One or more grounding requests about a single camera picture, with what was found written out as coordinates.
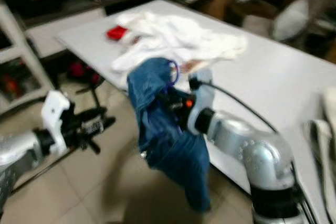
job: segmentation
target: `red item on shelf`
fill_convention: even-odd
[[[119,40],[125,35],[126,32],[127,32],[126,28],[123,28],[121,26],[116,26],[115,28],[108,30],[106,35],[110,39]]]

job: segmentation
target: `blue cloth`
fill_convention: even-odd
[[[148,165],[182,186],[194,210],[208,210],[209,154],[205,140],[202,135],[181,131],[170,112],[155,100],[155,94],[171,81],[170,62],[149,59],[134,69],[127,81],[140,131],[139,149],[146,151]]]

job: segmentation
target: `table surface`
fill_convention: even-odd
[[[247,38],[247,49],[240,58],[210,66],[214,83],[237,95],[281,132],[293,150],[298,175],[319,222],[328,223],[314,159],[301,126],[310,119],[321,117],[320,94],[324,88],[336,83],[336,66],[165,0],[155,0],[122,13],[138,11],[179,15],[193,19],[213,32]],[[106,31],[115,26],[114,20],[119,14],[63,31],[58,38],[107,81],[120,88],[120,77],[110,71],[110,65],[120,55],[121,46],[105,36]],[[258,129],[269,130],[239,104],[218,92],[214,109],[233,113]],[[212,144],[207,145],[211,163],[249,192],[244,168]]]

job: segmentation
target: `tile floor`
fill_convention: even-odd
[[[90,93],[66,91],[81,111],[94,106]],[[150,170],[136,149],[137,125],[129,100],[104,83],[98,96],[116,123],[96,137],[101,154],[76,151],[50,171],[11,196],[2,224],[157,224],[252,223],[251,202],[215,169],[209,172],[212,209],[204,215],[189,209],[184,192],[162,173]],[[0,124],[0,135],[41,127],[41,104]],[[49,157],[45,166],[55,157]],[[26,174],[18,184],[36,171]]]

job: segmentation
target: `white towel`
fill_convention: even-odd
[[[247,45],[244,37],[216,34],[179,16],[147,12],[122,14],[117,17],[117,24],[128,29],[121,43],[129,45],[135,38],[140,39],[112,62],[111,68],[116,72],[128,72],[153,57],[165,57],[178,64],[190,60],[235,59]]]

